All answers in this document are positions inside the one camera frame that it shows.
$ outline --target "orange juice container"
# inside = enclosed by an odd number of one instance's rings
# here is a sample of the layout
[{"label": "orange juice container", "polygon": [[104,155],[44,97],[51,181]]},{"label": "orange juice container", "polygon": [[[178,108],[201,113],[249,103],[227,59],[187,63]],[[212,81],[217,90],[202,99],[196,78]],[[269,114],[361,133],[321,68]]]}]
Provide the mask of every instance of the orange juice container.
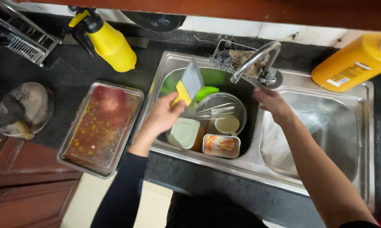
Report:
[{"label": "orange juice container", "polygon": [[380,73],[381,33],[369,33],[331,55],[311,75],[321,87],[344,92]]}]

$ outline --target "rectangular metal container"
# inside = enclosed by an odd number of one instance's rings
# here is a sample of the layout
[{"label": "rectangular metal container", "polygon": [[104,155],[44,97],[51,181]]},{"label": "rectangular metal container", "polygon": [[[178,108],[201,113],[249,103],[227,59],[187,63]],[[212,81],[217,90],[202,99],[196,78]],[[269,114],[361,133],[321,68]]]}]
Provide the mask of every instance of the rectangular metal container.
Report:
[{"label": "rectangular metal container", "polygon": [[[126,99],[124,102],[126,109],[120,116],[121,98]],[[94,81],[58,150],[57,160],[101,179],[111,178],[116,171],[143,100],[144,94],[140,90]],[[109,124],[107,119],[99,119],[99,117],[110,118],[113,114],[121,118],[110,119],[112,124]]]}]

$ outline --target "brown cabinet door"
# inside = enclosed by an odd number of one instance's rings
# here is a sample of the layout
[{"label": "brown cabinet door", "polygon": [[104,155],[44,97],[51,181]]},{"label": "brown cabinet door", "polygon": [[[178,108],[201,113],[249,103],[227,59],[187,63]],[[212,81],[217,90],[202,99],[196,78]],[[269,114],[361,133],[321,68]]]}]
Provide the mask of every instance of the brown cabinet door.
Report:
[{"label": "brown cabinet door", "polygon": [[57,228],[79,180],[0,190],[0,228]]},{"label": "brown cabinet door", "polygon": [[0,186],[79,179],[82,172],[59,163],[57,151],[9,137],[0,150]]}]

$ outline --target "metal bowl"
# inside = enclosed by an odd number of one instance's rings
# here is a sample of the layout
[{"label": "metal bowl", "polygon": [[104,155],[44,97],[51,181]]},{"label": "metal bowl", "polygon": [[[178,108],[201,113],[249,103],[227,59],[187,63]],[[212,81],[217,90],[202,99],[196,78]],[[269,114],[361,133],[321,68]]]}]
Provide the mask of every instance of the metal bowl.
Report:
[{"label": "metal bowl", "polygon": [[237,97],[226,92],[213,93],[203,98],[203,100],[200,101],[197,111],[203,111],[203,110],[206,110],[215,106],[219,106],[222,104],[230,103],[230,102],[235,103],[235,106],[237,109],[237,111],[232,113],[232,115],[235,116],[240,122],[240,126],[237,129],[237,135],[239,135],[241,131],[244,129],[245,124],[247,123],[247,109]]}]

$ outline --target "black countertop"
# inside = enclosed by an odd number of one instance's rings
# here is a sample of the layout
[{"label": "black countertop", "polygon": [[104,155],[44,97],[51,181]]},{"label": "black countertop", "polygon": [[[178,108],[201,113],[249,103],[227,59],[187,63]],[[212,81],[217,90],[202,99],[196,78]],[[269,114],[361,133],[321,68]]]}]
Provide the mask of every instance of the black countertop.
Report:
[{"label": "black countertop", "polygon": [[[90,84],[103,80],[136,89],[147,96],[157,66],[164,51],[206,56],[212,54],[214,43],[223,38],[218,34],[175,31],[170,35],[152,34],[135,26],[115,24],[124,34],[151,39],[146,49],[133,48],[137,54],[134,70],[114,71],[102,59],[92,59],[79,46],[60,45],[46,60],[46,66],[35,64],[0,47],[0,100],[17,85],[36,81],[55,93],[55,109],[48,124],[33,142],[50,148],[59,148]],[[259,47],[263,39],[230,37],[239,43]],[[199,44],[183,45],[180,43]],[[275,67],[310,72],[315,65],[336,49],[294,43],[282,43],[282,51]],[[381,75],[371,80],[375,86],[375,179],[377,219],[381,216]],[[309,197],[278,189],[255,181],[239,178],[212,168],[185,162],[152,152],[145,178],[153,183],[188,194],[220,192],[264,220],[289,228],[324,227]]]}]

